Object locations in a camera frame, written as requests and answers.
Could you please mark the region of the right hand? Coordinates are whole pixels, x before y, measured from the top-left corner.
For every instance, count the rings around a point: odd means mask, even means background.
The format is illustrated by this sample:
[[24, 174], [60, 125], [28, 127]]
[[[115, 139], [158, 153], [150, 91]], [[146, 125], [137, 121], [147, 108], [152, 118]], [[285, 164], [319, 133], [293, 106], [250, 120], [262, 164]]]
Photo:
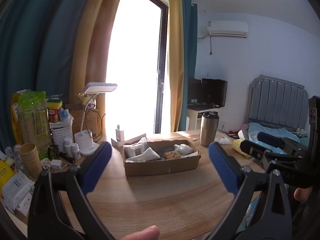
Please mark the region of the right hand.
[[302, 188], [297, 188], [294, 192], [294, 198], [295, 200], [299, 202], [304, 202], [308, 199], [310, 193], [311, 193], [312, 188], [307, 188], [307, 189], [302, 189]]

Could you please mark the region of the left hand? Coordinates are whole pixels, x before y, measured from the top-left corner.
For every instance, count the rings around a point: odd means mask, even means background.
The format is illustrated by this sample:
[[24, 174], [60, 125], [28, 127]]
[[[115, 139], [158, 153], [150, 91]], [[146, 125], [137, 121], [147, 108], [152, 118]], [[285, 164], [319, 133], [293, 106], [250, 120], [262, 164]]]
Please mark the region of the left hand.
[[150, 226], [142, 231], [125, 236], [122, 240], [157, 240], [160, 230], [156, 225]]

